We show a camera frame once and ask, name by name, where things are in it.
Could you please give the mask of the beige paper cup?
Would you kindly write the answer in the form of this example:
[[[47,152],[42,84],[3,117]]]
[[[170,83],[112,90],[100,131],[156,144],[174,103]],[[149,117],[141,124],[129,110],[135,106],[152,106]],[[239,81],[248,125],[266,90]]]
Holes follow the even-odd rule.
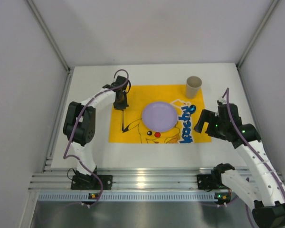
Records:
[[[186,80],[186,97],[195,98],[202,86],[202,80],[197,76],[190,76]]]

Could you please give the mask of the yellow Pikachu placemat cloth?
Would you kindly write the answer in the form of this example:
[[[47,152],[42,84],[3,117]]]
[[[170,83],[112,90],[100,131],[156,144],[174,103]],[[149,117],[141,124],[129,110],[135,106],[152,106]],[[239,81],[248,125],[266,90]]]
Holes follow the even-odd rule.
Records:
[[[128,107],[122,111],[112,109],[109,132],[111,143],[209,143],[211,137],[203,130],[193,130],[204,109],[202,92],[193,99],[185,96],[185,85],[134,85],[127,95]],[[178,122],[169,131],[160,133],[148,129],[142,122],[143,109],[152,102],[170,103],[177,111]]]

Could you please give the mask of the lilac plastic plate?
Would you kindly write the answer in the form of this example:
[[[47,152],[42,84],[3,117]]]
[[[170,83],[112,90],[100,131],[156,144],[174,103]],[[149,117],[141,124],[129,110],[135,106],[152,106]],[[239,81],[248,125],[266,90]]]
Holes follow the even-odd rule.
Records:
[[[177,121],[176,109],[167,102],[149,103],[142,111],[142,122],[154,132],[167,132],[177,124]]]

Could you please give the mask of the blue plastic fork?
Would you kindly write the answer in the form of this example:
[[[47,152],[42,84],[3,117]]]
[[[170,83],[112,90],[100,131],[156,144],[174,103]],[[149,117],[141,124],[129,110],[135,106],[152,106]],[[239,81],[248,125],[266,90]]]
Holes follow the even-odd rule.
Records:
[[[124,110],[122,110],[122,132],[124,132]]]

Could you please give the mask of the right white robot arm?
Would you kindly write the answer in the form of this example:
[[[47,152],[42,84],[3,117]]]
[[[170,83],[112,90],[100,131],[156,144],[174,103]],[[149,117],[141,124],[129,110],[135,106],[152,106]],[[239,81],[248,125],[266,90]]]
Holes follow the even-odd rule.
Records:
[[[206,134],[228,141],[242,157],[256,183],[251,185],[234,166],[221,163],[209,175],[198,177],[199,189],[232,190],[251,210],[260,228],[285,226],[285,186],[269,160],[254,125],[242,124],[235,104],[218,103],[217,112],[202,110],[194,131],[200,133],[207,123]]]

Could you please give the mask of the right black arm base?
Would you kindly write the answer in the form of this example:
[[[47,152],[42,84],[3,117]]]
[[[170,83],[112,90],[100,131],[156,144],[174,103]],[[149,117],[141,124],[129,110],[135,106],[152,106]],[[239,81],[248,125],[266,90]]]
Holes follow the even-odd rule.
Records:
[[[215,166],[210,174],[198,174],[197,184],[199,190],[204,190],[206,192],[210,192],[212,190],[225,190],[228,189],[221,180],[221,175],[229,170],[235,170],[235,168],[229,163],[221,163]]]

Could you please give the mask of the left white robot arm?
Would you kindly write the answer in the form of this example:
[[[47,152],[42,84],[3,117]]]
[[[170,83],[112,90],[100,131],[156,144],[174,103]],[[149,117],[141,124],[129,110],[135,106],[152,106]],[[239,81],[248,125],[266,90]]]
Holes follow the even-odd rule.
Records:
[[[68,140],[63,159],[76,159],[76,170],[80,174],[96,177],[96,164],[91,152],[96,132],[96,112],[110,104],[118,110],[125,110],[128,106],[126,89],[130,87],[129,76],[114,76],[111,84],[104,85],[92,97],[69,104],[63,126],[63,134]]]

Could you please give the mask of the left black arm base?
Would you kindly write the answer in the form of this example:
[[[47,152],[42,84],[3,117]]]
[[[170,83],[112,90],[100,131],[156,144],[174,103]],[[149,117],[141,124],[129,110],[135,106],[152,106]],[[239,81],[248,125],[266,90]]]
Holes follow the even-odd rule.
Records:
[[[101,183],[93,175],[81,174],[79,171],[69,169],[67,177],[71,180],[71,190],[100,190]],[[112,175],[98,175],[103,184],[103,190],[111,190],[113,184]]]

